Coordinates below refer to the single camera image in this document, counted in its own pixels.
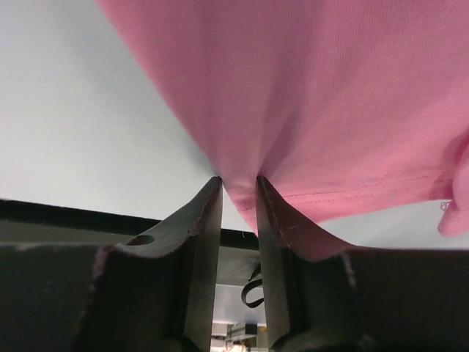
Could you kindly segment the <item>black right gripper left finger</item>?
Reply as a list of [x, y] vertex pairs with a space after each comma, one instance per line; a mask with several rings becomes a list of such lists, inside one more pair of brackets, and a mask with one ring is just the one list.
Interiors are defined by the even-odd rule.
[[3, 351], [208, 351], [222, 182], [124, 243], [1, 242]]

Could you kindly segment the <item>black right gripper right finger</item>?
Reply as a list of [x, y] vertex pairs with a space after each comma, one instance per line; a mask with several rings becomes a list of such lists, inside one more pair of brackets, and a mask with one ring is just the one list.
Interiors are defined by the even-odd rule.
[[270, 350], [468, 349], [467, 251], [352, 245], [265, 177], [256, 217]]

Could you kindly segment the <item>pink t shirt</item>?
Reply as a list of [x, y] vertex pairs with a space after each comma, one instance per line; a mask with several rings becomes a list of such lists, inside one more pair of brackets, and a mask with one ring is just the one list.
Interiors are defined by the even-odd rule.
[[447, 199], [468, 230], [466, 1], [101, 1], [256, 226], [266, 177], [322, 222]]

